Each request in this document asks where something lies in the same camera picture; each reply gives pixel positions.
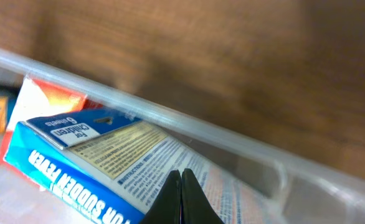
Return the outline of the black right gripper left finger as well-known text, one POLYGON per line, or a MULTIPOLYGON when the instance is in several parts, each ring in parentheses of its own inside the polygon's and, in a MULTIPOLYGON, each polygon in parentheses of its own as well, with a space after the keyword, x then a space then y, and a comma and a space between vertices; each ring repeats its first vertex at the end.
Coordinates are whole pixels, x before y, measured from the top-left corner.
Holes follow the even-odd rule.
POLYGON ((171 171, 140 224, 180 224, 181 186, 179 171, 171 171))

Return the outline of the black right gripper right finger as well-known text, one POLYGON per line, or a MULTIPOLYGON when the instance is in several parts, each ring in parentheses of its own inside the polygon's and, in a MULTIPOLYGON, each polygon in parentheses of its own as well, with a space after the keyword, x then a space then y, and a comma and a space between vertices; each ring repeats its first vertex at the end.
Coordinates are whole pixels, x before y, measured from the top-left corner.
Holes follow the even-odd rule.
POLYGON ((224 224, 211 207, 191 169, 182 173, 182 222, 185 224, 224 224))

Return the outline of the blue KoolFever box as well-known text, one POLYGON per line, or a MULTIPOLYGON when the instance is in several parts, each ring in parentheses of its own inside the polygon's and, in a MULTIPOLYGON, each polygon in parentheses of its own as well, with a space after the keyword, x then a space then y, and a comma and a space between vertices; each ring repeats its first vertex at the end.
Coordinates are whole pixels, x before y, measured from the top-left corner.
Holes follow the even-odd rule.
POLYGON ((17 123, 5 160, 94 223, 139 223, 191 169, 224 223, 275 223, 263 195, 161 128, 114 109, 17 123))

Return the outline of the clear plastic container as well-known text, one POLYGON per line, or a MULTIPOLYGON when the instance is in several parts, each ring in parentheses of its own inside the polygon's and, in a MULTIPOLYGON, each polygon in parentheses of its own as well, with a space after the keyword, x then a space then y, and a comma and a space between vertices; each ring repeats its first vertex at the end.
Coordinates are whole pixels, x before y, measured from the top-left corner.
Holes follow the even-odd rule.
POLYGON ((127 110, 168 130, 205 154, 242 159, 237 173, 265 192, 286 223, 365 223, 365 181, 268 144, 129 95, 72 73, 0 49, 0 67, 68 84, 104 105, 127 110))

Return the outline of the red orange medicine box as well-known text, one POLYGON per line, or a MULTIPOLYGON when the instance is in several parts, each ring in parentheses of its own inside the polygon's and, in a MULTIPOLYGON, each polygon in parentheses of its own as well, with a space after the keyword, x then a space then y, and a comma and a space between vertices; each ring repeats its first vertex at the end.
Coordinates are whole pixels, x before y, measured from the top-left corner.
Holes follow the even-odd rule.
POLYGON ((84 93, 37 78, 25 77, 0 146, 0 166, 7 167, 39 188, 40 185, 34 180, 4 159, 17 123, 36 117, 53 116, 61 113, 101 108, 102 106, 102 104, 91 100, 84 93))

